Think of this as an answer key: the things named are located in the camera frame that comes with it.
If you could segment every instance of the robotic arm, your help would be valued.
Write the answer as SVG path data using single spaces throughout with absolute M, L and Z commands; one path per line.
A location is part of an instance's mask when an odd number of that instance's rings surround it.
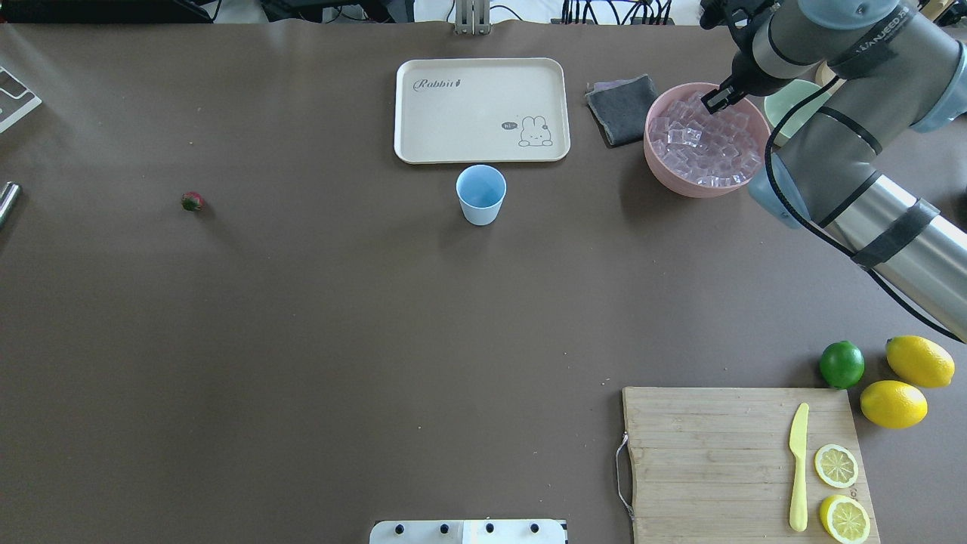
M 967 111 L 967 47 L 901 0 L 703 0 L 701 24 L 739 46 L 703 98 L 715 113 L 775 93 L 825 60 L 842 87 L 749 183 L 791 227 L 792 207 L 967 342 L 967 234 L 871 164 L 907 128 Z M 744 21 L 740 27 L 736 21 Z M 769 179 L 782 193 L 782 202 Z

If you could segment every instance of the bowl of ice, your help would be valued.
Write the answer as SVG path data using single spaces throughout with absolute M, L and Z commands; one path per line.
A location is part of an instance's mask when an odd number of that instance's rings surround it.
M 715 115 L 701 98 L 718 88 L 686 83 L 661 94 L 645 119 L 645 161 L 679 195 L 721 196 L 744 186 L 763 165 L 769 125 L 742 99 Z

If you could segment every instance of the knife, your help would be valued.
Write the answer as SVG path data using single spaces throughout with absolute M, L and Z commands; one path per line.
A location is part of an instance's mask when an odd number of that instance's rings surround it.
M 802 403 L 792 418 L 789 431 L 789 449 L 796 458 L 796 476 L 792 481 L 792 499 L 789 501 L 789 527 L 806 530 L 806 424 L 809 421 L 809 405 Z

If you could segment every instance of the blue joint cap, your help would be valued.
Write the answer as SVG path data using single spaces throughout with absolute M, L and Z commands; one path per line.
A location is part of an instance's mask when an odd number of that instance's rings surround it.
M 899 0 L 799 0 L 799 9 L 812 22 L 833 30 L 858 30 L 894 10 Z
M 789 200 L 789 203 L 792 204 L 792 207 L 800 215 L 809 219 L 809 212 L 806 210 L 806 203 L 803 201 L 803 196 L 800 195 L 799 189 L 793 183 L 792 176 L 789 175 L 789 170 L 786 169 L 782 159 L 775 153 L 773 153 L 773 171 L 776 174 L 776 182 L 779 185 L 779 189 L 786 197 L 786 200 Z M 769 183 L 769 176 L 766 174 L 765 166 L 762 166 L 759 172 L 748 182 L 748 193 L 760 206 L 765 208 L 767 212 L 773 214 L 776 219 L 785 223 L 787 227 L 801 227 L 799 222 L 796 221 L 796 218 L 782 205 L 782 201 L 776 196 L 776 192 L 773 191 L 773 186 Z
M 965 111 L 967 111 L 967 45 L 961 42 L 960 62 L 953 71 L 950 84 L 947 85 L 937 104 L 933 105 L 923 119 L 910 128 L 918 133 L 935 131 Z

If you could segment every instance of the cutting board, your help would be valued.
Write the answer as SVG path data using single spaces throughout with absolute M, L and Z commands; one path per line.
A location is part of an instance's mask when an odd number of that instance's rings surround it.
M 806 530 L 789 527 L 795 459 L 789 429 L 809 404 L 806 435 Z M 863 456 L 845 391 L 782 388 L 627 387 L 625 425 L 634 482 L 637 544 L 835 541 L 819 521 L 829 495 L 866 509 L 870 544 L 879 544 Z M 859 462 L 847 489 L 819 479 L 816 451 L 837 443 Z

